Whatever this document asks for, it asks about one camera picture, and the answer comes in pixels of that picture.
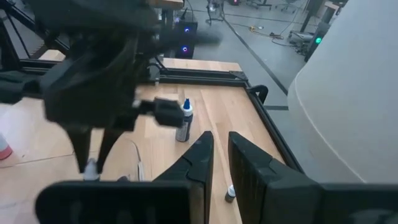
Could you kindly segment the black device green light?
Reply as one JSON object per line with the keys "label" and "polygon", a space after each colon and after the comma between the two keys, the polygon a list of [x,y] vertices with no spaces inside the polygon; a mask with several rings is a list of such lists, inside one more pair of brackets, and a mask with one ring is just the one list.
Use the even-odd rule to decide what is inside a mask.
{"label": "black device green light", "polygon": [[313,38],[311,39],[311,41],[308,45],[307,53],[305,54],[305,58],[304,58],[305,62],[308,62],[309,58],[312,56],[312,54],[314,53],[316,48],[319,46],[319,44],[323,40],[324,36],[328,32],[329,28],[330,28],[330,25],[326,22],[320,22],[318,24],[318,27],[317,27],[315,33],[313,34]]}

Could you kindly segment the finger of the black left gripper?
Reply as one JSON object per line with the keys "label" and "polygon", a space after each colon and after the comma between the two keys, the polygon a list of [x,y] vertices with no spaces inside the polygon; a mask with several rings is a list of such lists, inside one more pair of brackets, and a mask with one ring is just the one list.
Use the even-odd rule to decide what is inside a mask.
{"label": "finger of the black left gripper", "polygon": [[88,162],[91,144],[91,128],[87,127],[69,127],[67,134],[73,145],[78,170],[84,173]]}
{"label": "finger of the black left gripper", "polygon": [[114,143],[119,139],[124,131],[118,129],[105,128],[101,146],[99,149],[98,160],[96,162],[97,171],[99,174],[103,172],[104,163],[111,152]]}

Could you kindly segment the black floor fan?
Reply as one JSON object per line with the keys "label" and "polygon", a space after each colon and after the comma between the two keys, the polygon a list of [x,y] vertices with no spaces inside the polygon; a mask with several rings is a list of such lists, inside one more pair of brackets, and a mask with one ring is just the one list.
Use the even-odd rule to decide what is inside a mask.
{"label": "black floor fan", "polygon": [[212,25],[213,21],[224,21],[224,0],[207,0],[206,10],[208,19],[207,24]]}

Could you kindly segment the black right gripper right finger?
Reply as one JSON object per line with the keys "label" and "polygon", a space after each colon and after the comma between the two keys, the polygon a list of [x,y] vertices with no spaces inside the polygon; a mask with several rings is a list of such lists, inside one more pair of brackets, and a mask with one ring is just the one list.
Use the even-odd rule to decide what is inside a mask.
{"label": "black right gripper right finger", "polygon": [[234,131],[228,157],[243,224],[398,224],[398,185],[321,184]]}

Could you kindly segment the small white-capped dropper bottle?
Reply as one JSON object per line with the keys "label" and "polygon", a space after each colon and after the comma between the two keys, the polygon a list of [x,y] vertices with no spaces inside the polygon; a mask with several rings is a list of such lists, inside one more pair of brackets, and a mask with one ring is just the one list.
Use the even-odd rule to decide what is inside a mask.
{"label": "small white-capped dropper bottle", "polygon": [[83,173],[84,180],[97,181],[100,179],[100,175],[97,171],[96,160],[94,158],[88,159],[85,171]]}
{"label": "small white-capped dropper bottle", "polygon": [[227,188],[226,194],[225,194],[225,196],[224,196],[224,200],[225,200],[226,202],[228,202],[228,203],[232,203],[233,200],[235,199],[235,197],[236,197],[236,193],[235,193],[234,186],[233,186],[233,185],[230,185],[230,186]]}

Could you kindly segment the blue food coloring bottle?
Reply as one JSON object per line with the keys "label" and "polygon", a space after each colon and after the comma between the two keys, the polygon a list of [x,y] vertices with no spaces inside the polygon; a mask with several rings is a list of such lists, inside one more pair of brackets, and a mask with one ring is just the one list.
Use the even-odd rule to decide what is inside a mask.
{"label": "blue food coloring bottle", "polygon": [[184,104],[181,106],[184,113],[183,125],[175,132],[175,140],[179,142],[186,142],[190,138],[190,128],[193,121],[193,107],[190,99],[186,98]]}

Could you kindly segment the red food coloring bottle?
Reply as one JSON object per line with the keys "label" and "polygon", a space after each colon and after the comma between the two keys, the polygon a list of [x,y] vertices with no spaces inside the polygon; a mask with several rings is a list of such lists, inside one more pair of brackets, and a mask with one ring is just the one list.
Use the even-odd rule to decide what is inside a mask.
{"label": "red food coloring bottle", "polygon": [[13,150],[9,143],[6,141],[6,138],[0,133],[0,161],[7,159]]}

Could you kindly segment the wooden workbench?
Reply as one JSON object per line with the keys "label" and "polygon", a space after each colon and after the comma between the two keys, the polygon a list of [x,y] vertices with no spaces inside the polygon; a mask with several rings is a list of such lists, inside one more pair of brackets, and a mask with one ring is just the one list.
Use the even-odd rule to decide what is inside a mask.
{"label": "wooden workbench", "polygon": [[184,7],[184,0],[147,0],[147,2],[153,7],[165,10],[179,10]]}

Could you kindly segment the computer tower blue lights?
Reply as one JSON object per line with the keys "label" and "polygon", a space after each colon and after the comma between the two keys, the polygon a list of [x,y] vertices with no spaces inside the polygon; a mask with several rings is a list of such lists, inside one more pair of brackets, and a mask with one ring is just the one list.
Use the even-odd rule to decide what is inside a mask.
{"label": "computer tower blue lights", "polygon": [[193,58],[195,43],[193,36],[197,33],[198,22],[179,20],[175,23],[174,31],[179,35],[180,42],[175,48],[175,58]]}

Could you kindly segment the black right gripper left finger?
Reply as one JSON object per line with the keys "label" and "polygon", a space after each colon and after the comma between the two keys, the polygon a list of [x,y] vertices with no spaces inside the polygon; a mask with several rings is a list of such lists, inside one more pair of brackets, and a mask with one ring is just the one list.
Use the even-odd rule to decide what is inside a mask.
{"label": "black right gripper left finger", "polygon": [[151,182],[63,181],[35,201],[40,224],[208,224],[214,139],[205,131]]}

